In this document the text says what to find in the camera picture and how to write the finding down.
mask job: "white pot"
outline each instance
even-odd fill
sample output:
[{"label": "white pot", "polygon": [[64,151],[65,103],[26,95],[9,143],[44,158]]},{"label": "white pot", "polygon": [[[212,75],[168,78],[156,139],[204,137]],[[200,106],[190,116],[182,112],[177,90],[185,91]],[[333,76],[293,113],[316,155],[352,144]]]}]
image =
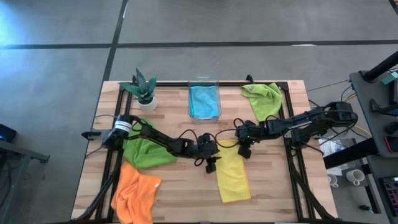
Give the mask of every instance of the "white pot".
[{"label": "white pot", "polygon": [[138,101],[138,104],[141,107],[142,111],[151,112],[151,111],[155,110],[155,108],[157,106],[157,100],[156,100],[156,97],[154,96],[150,103],[143,105],[143,104],[140,104],[140,102]]}]

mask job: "potted plant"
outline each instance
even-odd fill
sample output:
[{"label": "potted plant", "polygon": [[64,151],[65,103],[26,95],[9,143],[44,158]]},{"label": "potted plant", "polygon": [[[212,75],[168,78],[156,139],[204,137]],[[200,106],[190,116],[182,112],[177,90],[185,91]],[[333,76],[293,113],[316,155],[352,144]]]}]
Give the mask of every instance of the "potted plant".
[{"label": "potted plant", "polygon": [[136,85],[131,85],[130,83],[120,83],[120,85],[125,90],[131,92],[134,96],[136,96],[138,104],[143,111],[153,111],[157,106],[157,100],[154,95],[154,90],[156,87],[156,77],[150,78],[147,82],[142,73],[138,70],[138,68],[136,68],[136,72]]}]

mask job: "cloth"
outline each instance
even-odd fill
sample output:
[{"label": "cloth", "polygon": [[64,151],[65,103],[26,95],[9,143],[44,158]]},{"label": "cloth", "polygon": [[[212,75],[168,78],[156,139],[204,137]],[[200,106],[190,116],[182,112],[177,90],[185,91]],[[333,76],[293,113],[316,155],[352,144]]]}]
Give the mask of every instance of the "cloth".
[{"label": "cloth", "polygon": [[[236,141],[220,141],[221,145],[231,146]],[[223,203],[247,200],[251,198],[249,182],[244,169],[243,158],[238,154],[239,145],[232,148],[223,148],[216,156],[220,156],[216,162],[217,184]]]},{"label": "cloth", "polygon": [[218,95],[215,86],[190,87],[191,111],[194,118],[218,117]]},{"label": "cloth", "polygon": [[275,83],[270,85],[244,85],[242,95],[249,99],[256,119],[265,121],[269,115],[276,114],[282,105],[282,93]]},{"label": "cloth", "polygon": [[[144,122],[153,126],[146,119]],[[134,125],[133,129],[141,130],[141,125],[137,123]],[[130,130],[129,136],[136,134],[138,134],[136,131]],[[123,149],[123,157],[137,169],[149,168],[177,161],[177,158],[168,153],[165,147],[147,139],[139,138],[125,141]]]},{"label": "cloth", "polygon": [[150,210],[155,200],[161,179],[142,175],[124,161],[120,170],[118,188],[112,198],[111,206],[123,224],[152,224]]}]

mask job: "orange towel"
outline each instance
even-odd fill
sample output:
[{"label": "orange towel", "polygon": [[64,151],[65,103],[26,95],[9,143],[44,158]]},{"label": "orange towel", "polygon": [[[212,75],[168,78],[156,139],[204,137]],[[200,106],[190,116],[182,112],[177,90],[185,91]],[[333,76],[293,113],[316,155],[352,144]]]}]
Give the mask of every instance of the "orange towel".
[{"label": "orange towel", "polygon": [[160,178],[142,175],[130,163],[122,163],[118,189],[111,204],[121,223],[152,223],[150,209],[160,182]]}]

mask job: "clear plastic container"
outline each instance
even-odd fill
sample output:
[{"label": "clear plastic container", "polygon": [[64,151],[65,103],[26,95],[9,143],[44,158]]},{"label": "clear plastic container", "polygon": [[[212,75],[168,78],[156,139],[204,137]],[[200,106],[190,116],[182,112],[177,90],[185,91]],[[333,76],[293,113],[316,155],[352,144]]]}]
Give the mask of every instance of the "clear plastic container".
[{"label": "clear plastic container", "polygon": [[189,116],[194,124],[217,123],[221,116],[218,80],[209,77],[194,77],[189,85]]}]

